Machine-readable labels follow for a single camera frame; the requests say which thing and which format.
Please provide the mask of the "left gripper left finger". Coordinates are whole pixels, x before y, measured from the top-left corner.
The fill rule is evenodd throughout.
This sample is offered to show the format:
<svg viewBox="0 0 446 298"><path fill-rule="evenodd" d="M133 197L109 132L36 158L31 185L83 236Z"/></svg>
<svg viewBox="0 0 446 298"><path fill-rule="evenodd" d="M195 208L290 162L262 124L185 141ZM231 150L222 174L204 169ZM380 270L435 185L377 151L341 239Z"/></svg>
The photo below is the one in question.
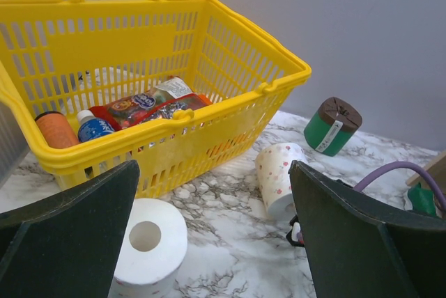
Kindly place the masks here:
<svg viewBox="0 0 446 298"><path fill-rule="evenodd" d="M131 160L1 213L1 296L106 297L138 181Z"/></svg>

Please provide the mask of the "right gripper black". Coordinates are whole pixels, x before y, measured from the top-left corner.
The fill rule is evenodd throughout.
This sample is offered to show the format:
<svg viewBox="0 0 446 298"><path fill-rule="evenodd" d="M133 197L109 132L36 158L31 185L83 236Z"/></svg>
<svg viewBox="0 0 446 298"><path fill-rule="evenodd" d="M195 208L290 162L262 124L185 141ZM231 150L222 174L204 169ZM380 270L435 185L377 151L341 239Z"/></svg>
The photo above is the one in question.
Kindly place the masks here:
<svg viewBox="0 0 446 298"><path fill-rule="evenodd" d="M304 240L301 233L300 223L298 216L294 216L292 220L289 221L291 227L290 231L286 234L286 239L291 246L304 246Z"/></svg>

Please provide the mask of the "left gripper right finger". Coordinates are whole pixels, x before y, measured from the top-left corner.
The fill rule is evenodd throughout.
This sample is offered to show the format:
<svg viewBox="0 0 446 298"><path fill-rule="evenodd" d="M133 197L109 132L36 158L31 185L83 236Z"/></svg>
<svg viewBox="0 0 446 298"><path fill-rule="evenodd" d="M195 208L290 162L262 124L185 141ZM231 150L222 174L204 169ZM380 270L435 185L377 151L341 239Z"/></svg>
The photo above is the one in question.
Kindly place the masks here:
<svg viewBox="0 0 446 298"><path fill-rule="evenodd" d="M445 296L445 221L382 203L304 162L289 175L317 297Z"/></svg>

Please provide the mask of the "white floral paper roll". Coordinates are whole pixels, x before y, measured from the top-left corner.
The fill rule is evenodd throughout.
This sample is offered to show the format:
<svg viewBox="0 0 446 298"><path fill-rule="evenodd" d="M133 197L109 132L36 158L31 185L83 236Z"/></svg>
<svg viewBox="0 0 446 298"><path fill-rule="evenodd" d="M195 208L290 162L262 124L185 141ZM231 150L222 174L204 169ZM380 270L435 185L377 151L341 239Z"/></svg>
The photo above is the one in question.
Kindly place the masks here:
<svg viewBox="0 0 446 298"><path fill-rule="evenodd" d="M255 159L259 189L269 217L288 221L295 215L289 169L292 161L308 163L296 143L278 143L263 149Z"/></svg>
<svg viewBox="0 0 446 298"><path fill-rule="evenodd" d="M134 201L109 297L166 297L187 252L187 226L172 204Z"/></svg>

